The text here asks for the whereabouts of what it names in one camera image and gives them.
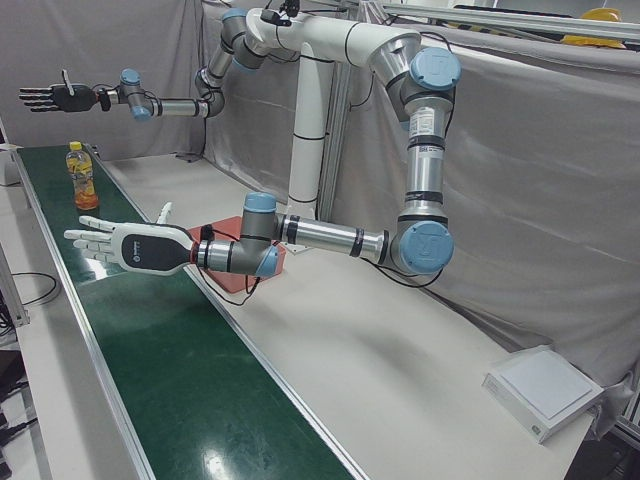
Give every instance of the red box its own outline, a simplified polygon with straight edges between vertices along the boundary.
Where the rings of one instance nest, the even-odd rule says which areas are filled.
[[[231,217],[211,224],[213,228],[217,230],[215,235],[217,239],[221,240],[233,240],[233,237],[240,237],[240,227],[242,225],[242,217]],[[189,229],[191,236],[197,241],[200,241],[200,227],[194,227]],[[282,273],[282,267],[284,265],[284,256],[287,253],[286,249],[278,244],[278,264],[276,266],[275,275]],[[209,275],[218,285],[220,285],[225,291],[229,293],[237,293],[245,289],[245,275],[238,273],[228,272],[213,272],[211,270],[205,270],[204,273]],[[249,275],[249,288],[256,283],[256,277]],[[261,277],[260,283],[272,277]]]

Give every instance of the yellow hard hat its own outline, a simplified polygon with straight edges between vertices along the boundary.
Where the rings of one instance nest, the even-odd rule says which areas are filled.
[[[584,13],[583,20],[601,20],[605,22],[622,21],[620,10],[615,8],[594,8]],[[609,38],[580,37],[577,35],[565,35],[562,43],[567,45],[588,45],[593,47],[627,48],[619,40]]]

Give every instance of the plastic bottle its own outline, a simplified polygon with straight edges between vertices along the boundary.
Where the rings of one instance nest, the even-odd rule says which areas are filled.
[[[100,203],[93,186],[93,164],[89,154],[82,150],[80,142],[70,142],[67,153],[67,169],[73,180],[76,207],[91,210]]]

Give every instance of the robot finger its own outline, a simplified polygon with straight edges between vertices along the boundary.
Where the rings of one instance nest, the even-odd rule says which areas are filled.
[[[159,225],[167,223],[167,219],[169,218],[169,215],[171,215],[172,208],[172,202],[165,203],[164,207],[162,207],[162,210],[160,211],[160,215],[158,215],[158,221],[156,223]]]
[[[60,107],[32,107],[30,108],[32,112],[59,112]]]
[[[81,255],[85,258],[90,258],[92,260],[98,260],[100,262],[109,262],[109,263],[118,263],[118,259],[113,255],[109,255],[107,253],[98,253],[92,252],[91,250],[82,250]]]
[[[113,232],[118,226],[117,223],[100,220],[99,218],[91,217],[89,215],[81,215],[80,218],[78,218],[78,221],[83,225],[97,228],[103,232]]]
[[[65,230],[64,238],[67,240],[89,240],[92,242],[111,242],[111,235],[89,230]]]
[[[24,101],[35,101],[35,100],[51,100],[52,95],[49,94],[28,94],[28,95],[18,95],[20,100]]]
[[[24,104],[27,107],[52,107],[55,105],[55,103],[53,103],[53,100],[36,100],[36,101],[25,100]]]
[[[76,240],[73,246],[80,249],[87,249],[94,252],[113,253],[113,248],[108,243],[90,242],[88,240]]]
[[[48,93],[49,95],[51,95],[51,93],[53,92],[53,89],[51,87],[38,87],[38,88],[21,88],[20,89],[20,93],[38,93],[38,94],[45,94]]]

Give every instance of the green conveyor belt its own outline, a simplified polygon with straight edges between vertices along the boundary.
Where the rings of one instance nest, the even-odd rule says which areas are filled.
[[[83,228],[66,147],[19,153],[159,480],[352,478],[186,273],[90,265],[63,238]],[[141,220],[98,164],[94,176],[100,207],[91,214]]]

